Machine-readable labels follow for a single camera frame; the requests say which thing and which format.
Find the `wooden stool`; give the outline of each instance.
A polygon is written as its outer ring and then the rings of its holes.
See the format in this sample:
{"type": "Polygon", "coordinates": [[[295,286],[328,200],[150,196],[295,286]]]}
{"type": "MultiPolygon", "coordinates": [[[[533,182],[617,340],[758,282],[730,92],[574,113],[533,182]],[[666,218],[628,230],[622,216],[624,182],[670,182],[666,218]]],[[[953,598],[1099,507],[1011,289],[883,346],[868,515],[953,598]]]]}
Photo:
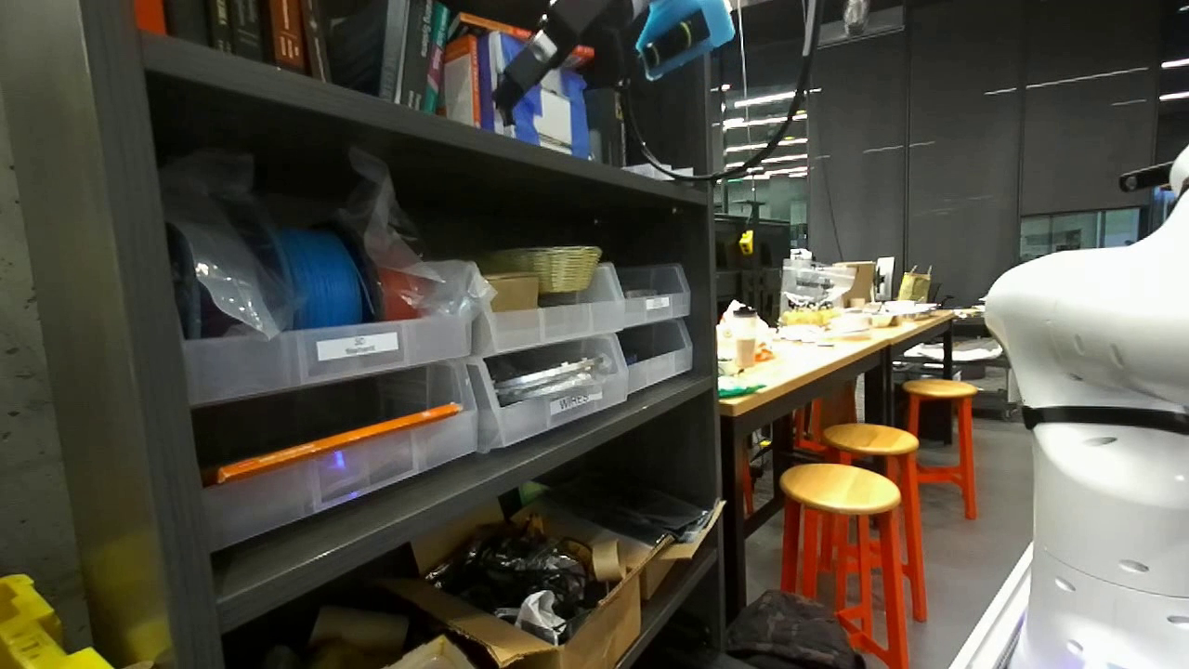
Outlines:
{"type": "Polygon", "coordinates": [[[811,453],[811,455],[830,455],[830,443],[824,443],[824,426],[830,424],[851,424],[853,411],[853,384],[844,385],[830,385],[824,396],[805,402],[794,415],[793,415],[793,443],[811,453]]]}
{"type": "Polygon", "coordinates": [[[905,426],[923,437],[923,406],[946,402],[957,418],[957,462],[956,463],[923,463],[923,484],[956,484],[962,491],[967,520],[979,520],[979,480],[972,480],[972,392],[979,385],[957,379],[912,379],[905,392],[905,426]]]}
{"type": "Polygon", "coordinates": [[[794,463],[780,476],[784,491],[784,553],[780,553],[780,587],[793,594],[818,598],[818,579],[824,572],[839,576],[839,562],[857,562],[857,602],[837,605],[839,624],[846,628],[851,646],[868,650],[888,660],[888,669],[905,669],[905,620],[898,610],[898,529],[896,505],[898,491],[893,480],[853,467],[853,463],[794,463]],[[837,545],[834,524],[853,524],[857,545],[837,545]],[[877,543],[881,562],[868,566],[865,543],[877,543]],[[881,572],[883,582],[883,644],[873,634],[873,592],[868,572],[881,572]]]}
{"type": "Polygon", "coordinates": [[[824,443],[839,453],[839,462],[877,455],[888,463],[902,493],[902,537],[905,537],[905,566],[902,576],[913,594],[913,615],[930,615],[924,594],[924,531],[923,531],[923,484],[917,484],[917,436],[888,426],[888,424],[834,424],[824,426],[824,443]]]}

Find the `black bag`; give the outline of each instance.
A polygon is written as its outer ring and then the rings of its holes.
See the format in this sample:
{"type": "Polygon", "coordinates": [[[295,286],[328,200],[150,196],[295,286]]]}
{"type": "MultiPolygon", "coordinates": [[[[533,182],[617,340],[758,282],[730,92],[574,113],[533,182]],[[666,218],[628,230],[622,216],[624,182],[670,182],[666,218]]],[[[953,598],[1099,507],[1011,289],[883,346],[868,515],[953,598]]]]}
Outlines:
{"type": "Polygon", "coordinates": [[[861,669],[839,620],[811,598],[767,592],[730,628],[731,659],[758,669],[861,669]]]}

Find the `metal shelving unit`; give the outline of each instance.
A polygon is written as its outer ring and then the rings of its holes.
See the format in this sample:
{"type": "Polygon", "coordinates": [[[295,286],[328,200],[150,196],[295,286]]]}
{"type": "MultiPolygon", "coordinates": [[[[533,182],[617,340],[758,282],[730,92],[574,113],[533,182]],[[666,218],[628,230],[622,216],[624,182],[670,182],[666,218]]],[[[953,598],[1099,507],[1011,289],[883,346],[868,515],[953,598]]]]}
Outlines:
{"type": "MultiPolygon", "coordinates": [[[[709,164],[715,125],[707,65],[638,100],[644,113],[686,130],[679,153],[700,164],[709,164]]],[[[225,631],[585,455],[650,473],[707,505],[721,499],[707,188],[554,156],[206,44],[143,37],[126,0],[9,8],[0,83],[88,612],[113,660],[223,665],[225,631]],[[421,240],[600,240],[622,262],[679,262],[694,362],[622,407],[213,553],[160,203],[160,166],[208,143],[253,153],[266,188],[311,196],[351,185],[351,143],[370,149],[390,164],[421,240]]],[[[721,620],[721,535],[707,545],[648,610],[630,659],[694,587],[715,592],[707,615],[721,620]]]]}

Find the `white bin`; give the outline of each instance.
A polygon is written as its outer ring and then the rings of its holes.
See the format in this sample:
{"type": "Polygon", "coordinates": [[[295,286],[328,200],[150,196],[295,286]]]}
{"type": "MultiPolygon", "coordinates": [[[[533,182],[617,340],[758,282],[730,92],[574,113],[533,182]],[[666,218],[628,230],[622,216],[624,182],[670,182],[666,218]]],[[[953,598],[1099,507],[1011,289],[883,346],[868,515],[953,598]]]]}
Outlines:
{"type": "Polygon", "coordinates": [[[694,346],[679,320],[622,329],[628,392],[659,385],[694,367],[694,346]]]}
{"type": "Polygon", "coordinates": [[[213,436],[213,443],[230,437],[235,444],[258,444],[271,443],[297,415],[358,415],[360,424],[377,424],[382,415],[400,415],[439,402],[462,402],[463,411],[427,426],[344,444],[311,462],[297,462],[253,480],[206,488],[208,545],[223,548],[244,543],[253,535],[297,524],[325,507],[344,505],[410,476],[468,455],[478,450],[478,411],[463,362],[435,362],[396,372],[390,379],[325,385],[301,396],[260,402],[265,407],[235,406],[225,411],[208,415],[206,431],[213,436]]]}
{"type": "Polygon", "coordinates": [[[609,262],[596,267],[591,289],[564,303],[543,303],[523,313],[478,313],[476,351],[499,358],[517,348],[538,348],[554,340],[600,339],[624,327],[624,289],[609,262]]]}
{"type": "Polygon", "coordinates": [[[472,360],[472,379],[476,379],[476,402],[478,402],[478,450],[517,444],[561,424],[614,407],[628,396],[628,367],[617,339],[585,339],[585,340],[548,346],[533,351],[472,360]],[[500,406],[499,384],[505,379],[505,367],[534,372],[534,367],[557,367],[581,358],[603,360],[596,367],[596,379],[567,385],[561,392],[500,406]]]}
{"type": "Polygon", "coordinates": [[[624,327],[692,314],[692,286],[679,262],[622,267],[624,327]]]}
{"type": "MultiPolygon", "coordinates": [[[[476,262],[427,262],[447,275],[451,297],[478,278],[476,262]]],[[[243,396],[282,392],[363,379],[439,360],[468,360],[476,346],[476,314],[483,299],[457,313],[427,313],[421,320],[382,320],[318,329],[230,333],[183,340],[188,406],[219,406],[243,396]]]]}

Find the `gray floor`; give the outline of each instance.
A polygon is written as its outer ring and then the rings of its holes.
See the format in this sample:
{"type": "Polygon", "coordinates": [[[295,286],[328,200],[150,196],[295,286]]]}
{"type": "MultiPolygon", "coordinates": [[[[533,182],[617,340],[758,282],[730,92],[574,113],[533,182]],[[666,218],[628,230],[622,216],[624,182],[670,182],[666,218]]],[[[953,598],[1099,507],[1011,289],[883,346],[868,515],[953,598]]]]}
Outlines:
{"type": "MultiPolygon", "coordinates": [[[[913,669],[953,665],[1033,535],[1033,436],[1017,418],[981,415],[979,455],[981,515],[972,524],[962,520],[956,491],[924,488],[930,620],[913,624],[913,669]]],[[[746,537],[752,598],[778,587],[778,556],[780,515],[746,537]]]]}

